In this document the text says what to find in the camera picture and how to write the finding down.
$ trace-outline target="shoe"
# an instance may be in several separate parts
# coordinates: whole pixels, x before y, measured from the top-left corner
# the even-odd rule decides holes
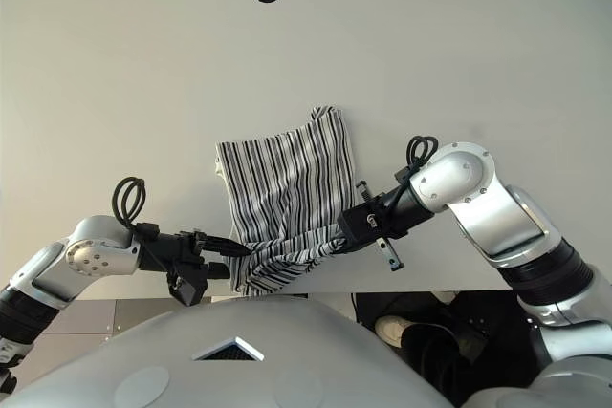
[[[410,322],[398,315],[384,315],[377,319],[376,324],[374,324],[374,330],[376,335],[386,344],[401,348],[402,334],[411,325],[414,325],[414,322]]]

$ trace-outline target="person's leg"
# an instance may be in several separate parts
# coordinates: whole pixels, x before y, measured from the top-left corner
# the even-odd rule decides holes
[[[453,335],[432,324],[413,324],[401,338],[404,361],[453,405],[470,395],[471,366],[461,356]]]

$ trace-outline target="white tabletop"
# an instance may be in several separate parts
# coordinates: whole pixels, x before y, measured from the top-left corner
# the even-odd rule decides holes
[[[612,278],[610,0],[1,0],[2,257],[8,279],[146,179],[142,221],[230,232],[214,144],[345,111],[358,176],[395,186],[414,134],[470,140]],[[504,287],[450,215],[328,261],[287,291]],[[208,294],[228,292],[214,283]],[[162,275],[85,298],[166,296]]]

